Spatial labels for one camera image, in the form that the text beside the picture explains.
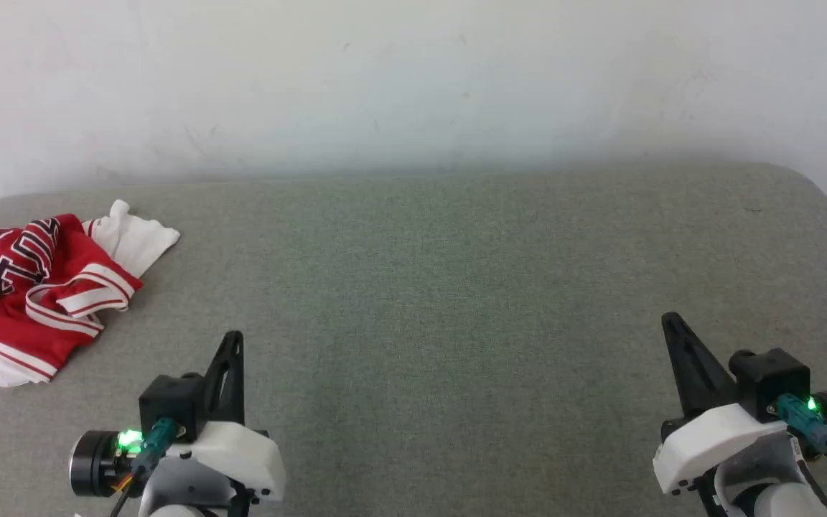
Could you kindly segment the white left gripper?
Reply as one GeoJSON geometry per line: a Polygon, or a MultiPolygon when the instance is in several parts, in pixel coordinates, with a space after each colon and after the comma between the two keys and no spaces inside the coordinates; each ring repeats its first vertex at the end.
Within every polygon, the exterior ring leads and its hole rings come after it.
{"type": "Polygon", "coordinates": [[[227,331],[205,373],[207,423],[193,444],[168,451],[168,500],[223,505],[236,494],[233,482],[259,500],[281,503],[288,475],[278,445],[244,424],[243,334],[227,331]]]}

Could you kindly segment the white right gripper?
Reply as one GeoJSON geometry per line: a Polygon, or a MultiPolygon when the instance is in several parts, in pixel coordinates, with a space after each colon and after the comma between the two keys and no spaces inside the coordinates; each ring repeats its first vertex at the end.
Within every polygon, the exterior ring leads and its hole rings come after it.
{"type": "Polygon", "coordinates": [[[771,492],[790,488],[787,425],[758,422],[733,404],[735,380],[679,314],[665,313],[662,328],[683,418],[693,420],[664,439],[653,456],[660,491],[685,490],[711,469],[718,496],[739,496],[760,484],[771,492]]]}

